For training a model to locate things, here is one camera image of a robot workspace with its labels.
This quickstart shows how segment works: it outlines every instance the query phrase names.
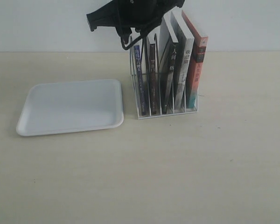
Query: book cover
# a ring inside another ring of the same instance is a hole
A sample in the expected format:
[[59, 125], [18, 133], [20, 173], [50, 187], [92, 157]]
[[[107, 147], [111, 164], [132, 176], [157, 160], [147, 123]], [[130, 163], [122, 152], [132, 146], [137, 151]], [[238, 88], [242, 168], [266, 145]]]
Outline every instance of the book cover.
[[141, 64], [141, 51], [140, 45], [134, 45], [134, 53], [135, 53], [135, 63], [136, 63], [136, 71], [137, 71], [137, 79], [139, 86], [139, 94], [140, 94], [140, 105], [141, 105], [141, 115], [146, 115], [146, 102], [145, 102], [145, 86], [142, 77], [142, 64]]
[[148, 80], [149, 80], [149, 95], [151, 114], [157, 114], [158, 110], [158, 78], [156, 75], [156, 44], [154, 41], [154, 33], [147, 36], [148, 50]]
[[189, 69], [190, 57], [192, 54], [194, 36], [186, 25], [181, 10], [171, 12], [171, 24], [179, 42], [177, 49], [174, 83], [175, 83], [175, 109], [179, 110], [182, 106], [184, 87], [186, 84]]
[[187, 108], [192, 109], [195, 106], [206, 46], [209, 38], [202, 30], [201, 26], [198, 25], [197, 21], [195, 21], [193, 17], [186, 15], [183, 10], [182, 17], [195, 38], [186, 81]]
[[170, 14], [165, 14], [160, 26], [159, 64], [162, 112], [167, 113], [171, 92], [178, 40], [170, 22]]

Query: light wood surface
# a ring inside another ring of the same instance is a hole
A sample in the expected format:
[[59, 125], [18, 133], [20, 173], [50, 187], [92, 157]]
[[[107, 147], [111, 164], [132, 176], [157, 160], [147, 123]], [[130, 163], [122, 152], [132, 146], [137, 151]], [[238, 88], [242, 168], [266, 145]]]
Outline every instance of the light wood surface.
[[[102, 78], [120, 127], [15, 132], [34, 85]], [[207, 53], [199, 100], [137, 120], [126, 53], [0, 53], [0, 224], [280, 224], [280, 52]]]

